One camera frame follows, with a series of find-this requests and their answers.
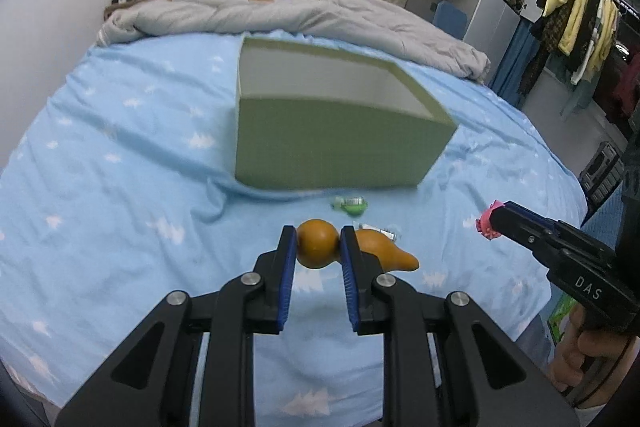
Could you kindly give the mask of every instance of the pink object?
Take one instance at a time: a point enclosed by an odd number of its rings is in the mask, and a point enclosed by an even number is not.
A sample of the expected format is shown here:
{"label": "pink object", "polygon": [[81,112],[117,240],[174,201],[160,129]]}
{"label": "pink object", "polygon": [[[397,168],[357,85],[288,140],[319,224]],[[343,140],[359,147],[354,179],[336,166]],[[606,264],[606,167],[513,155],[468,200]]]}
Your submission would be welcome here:
{"label": "pink object", "polygon": [[496,232],[491,228],[491,222],[489,221],[491,213],[494,211],[494,209],[500,206],[504,206],[504,203],[495,200],[494,203],[482,213],[480,219],[476,219],[476,230],[484,235],[484,237],[486,237],[489,241],[491,241],[492,239],[496,239],[502,235],[500,232]]}

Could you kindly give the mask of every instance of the cardboard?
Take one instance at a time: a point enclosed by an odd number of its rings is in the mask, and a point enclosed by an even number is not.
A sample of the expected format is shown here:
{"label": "cardboard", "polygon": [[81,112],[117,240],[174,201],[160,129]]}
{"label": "cardboard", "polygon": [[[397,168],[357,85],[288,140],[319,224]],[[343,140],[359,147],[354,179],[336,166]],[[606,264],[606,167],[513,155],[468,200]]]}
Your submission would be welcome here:
{"label": "cardboard", "polygon": [[238,67],[236,179],[265,189],[406,187],[456,124],[394,62],[246,38]]}

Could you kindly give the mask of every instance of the brown gourd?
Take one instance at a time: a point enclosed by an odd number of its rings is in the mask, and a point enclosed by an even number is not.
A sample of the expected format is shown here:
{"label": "brown gourd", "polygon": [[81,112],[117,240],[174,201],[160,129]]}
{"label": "brown gourd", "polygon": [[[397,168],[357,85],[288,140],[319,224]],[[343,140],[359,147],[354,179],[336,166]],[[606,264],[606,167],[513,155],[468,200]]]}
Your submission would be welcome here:
{"label": "brown gourd", "polygon": [[[356,230],[356,238],[360,249],[375,255],[385,272],[413,271],[420,266],[413,255],[396,247],[377,230]],[[298,227],[298,261],[311,269],[324,268],[333,261],[339,261],[339,240],[338,232],[331,223],[322,219],[305,221]]]}

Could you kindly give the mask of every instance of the triangular cutout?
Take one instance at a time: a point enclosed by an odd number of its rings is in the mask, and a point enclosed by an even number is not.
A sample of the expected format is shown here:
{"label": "triangular cutout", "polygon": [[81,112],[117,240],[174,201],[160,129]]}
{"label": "triangular cutout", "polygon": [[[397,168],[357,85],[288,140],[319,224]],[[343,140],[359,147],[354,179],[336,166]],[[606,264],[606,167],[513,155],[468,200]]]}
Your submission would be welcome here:
{"label": "triangular cutout", "polygon": [[522,368],[480,324],[472,326],[487,380],[492,389],[502,389],[525,379]]}
{"label": "triangular cutout", "polygon": [[116,366],[111,373],[112,380],[134,389],[144,389],[149,382],[163,332],[164,324],[154,324]]}

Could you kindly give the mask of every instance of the gray blanket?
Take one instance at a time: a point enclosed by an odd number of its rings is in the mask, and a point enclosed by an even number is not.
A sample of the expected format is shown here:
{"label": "gray blanket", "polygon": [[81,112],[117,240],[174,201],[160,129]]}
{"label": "gray blanket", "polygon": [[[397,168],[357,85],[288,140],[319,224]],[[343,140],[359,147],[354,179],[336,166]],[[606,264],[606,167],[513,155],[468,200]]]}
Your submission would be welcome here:
{"label": "gray blanket", "polygon": [[369,46],[478,83],[490,67],[485,54],[381,0],[279,0],[218,7],[155,0],[116,11],[100,29],[97,44],[190,32],[240,34],[277,29]]}

